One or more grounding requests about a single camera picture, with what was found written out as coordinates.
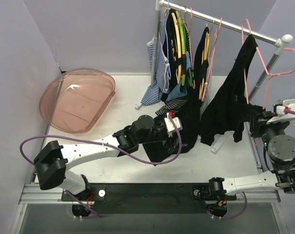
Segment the black tank top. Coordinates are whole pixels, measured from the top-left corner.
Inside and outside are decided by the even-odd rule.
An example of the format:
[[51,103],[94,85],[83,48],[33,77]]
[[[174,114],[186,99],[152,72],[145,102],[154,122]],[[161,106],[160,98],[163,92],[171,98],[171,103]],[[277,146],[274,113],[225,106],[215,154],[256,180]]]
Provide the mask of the black tank top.
[[200,142],[209,146],[215,135],[233,131],[234,142],[242,140],[244,122],[253,118],[253,114],[262,112],[262,107],[247,103],[245,82],[251,61],[256,52],[257,43],[252,35],[244,41],[235,63],[213,100],[206,107],[200,120]]

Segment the pink wire hanger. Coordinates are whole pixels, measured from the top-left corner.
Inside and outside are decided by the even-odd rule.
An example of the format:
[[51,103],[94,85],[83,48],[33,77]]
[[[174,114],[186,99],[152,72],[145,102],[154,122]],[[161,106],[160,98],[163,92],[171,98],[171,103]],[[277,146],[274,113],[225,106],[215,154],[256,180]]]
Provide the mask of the pink wire hanger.
[[[248,31],[249,31],[249,35],[252,34],[252,27],[250,25],[250,22],[248,19],[244,19],[241,23],[241,37],[242,37],[242,43],[244,42],[244,23],[247,24],[247,27],[248,27]],[[288,46],[291,42],[293,41],[293,36],[290,35],[290,34],[285,34],[282,36],[282,38],[280,39],[277,39],[277,41],[274,43],[274,46],[276,47],[276,50],[275,50],[275,53],[274,55],[272,56],[272,58],[274,58],[276,60],[276,57],[278,56],[281,56],[284,51],[292,51],[295,53],[295,49],[294,48],[288,48],[286,46]],[[260,61],[262,63],[262,66],[264,68],[264,74],[265,74],[265,77],[269,76],[269,79],[267,81],[267,85],[266,85],[266,91],[265,91],[265,95],[264,95],[264,101],[263,101],[263,105],[262,105],[262,108],[264,109],[265,108],[265,104],[266,104],[266,100],[267,100],[267,95],[268,95],[268,90],[269,90],[269,85],[270,85],[270,80],[274,77],[278,77],[278,76],[283,76],[283,75],[288,75],[288,74],[291,74],[295,71],[295,67],[290,70],[290,71],[287,71],[287,72],[281,72],[281,73],[271,73],[270,70],[272,69],[272,66],[269,67],[269,64],[266,64],[264,62],[264,59],[263,59],[263,56],[261,54],[261,51],[259,49],[259,47],[257,46],[256,47],[256,52],[258,53],[258,56],[260,58]],[[249,101],[252,99],[252,92],[250,92],[248,94],[248,85],[247,85],[247,75],[246,75],[246,70],[244,69],[244,87],[245,87],[245,96],[246,96],[246,102],[247,104],[249,104]],[[258,88],[260,87],[261,84],[258,84],[258,83],[261,83],[262,81],[257,81],[256,85],[254,86],[255,90],[254,90],[254,93],[256,92],[256,90],[258,90]]]

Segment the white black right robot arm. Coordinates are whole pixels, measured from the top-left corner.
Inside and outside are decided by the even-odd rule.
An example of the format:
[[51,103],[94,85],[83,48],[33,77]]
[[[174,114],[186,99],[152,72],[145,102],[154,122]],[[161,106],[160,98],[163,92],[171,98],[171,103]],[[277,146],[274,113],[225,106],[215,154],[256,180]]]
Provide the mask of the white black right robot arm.
[[272,169],[241,177],[213,177],[207,187],[208,195],[218,199],[256,189],[295,194],[295,138],[284,132],[292,120],[295,120],[295,111],[285,106],[277,113],[253,115],[250,119],[251,137],[261,138],[264,161],[270,162]]

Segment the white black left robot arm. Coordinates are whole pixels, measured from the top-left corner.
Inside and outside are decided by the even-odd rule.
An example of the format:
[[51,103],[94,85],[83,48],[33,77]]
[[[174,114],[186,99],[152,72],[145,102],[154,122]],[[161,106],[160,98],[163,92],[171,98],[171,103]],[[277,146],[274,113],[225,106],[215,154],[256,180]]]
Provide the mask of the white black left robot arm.
[[48,142],[34,159],[41,190],[56,187],[68,190],[78,200],[86,200],[90,187],[86,176],[72,172],[72,168],[87,162],[134,153],[140,144],[164,143],[183,129],[178,117],[167,114],[160,123],[148,115],[140,116],[131,125],[95,141],[74,144]]

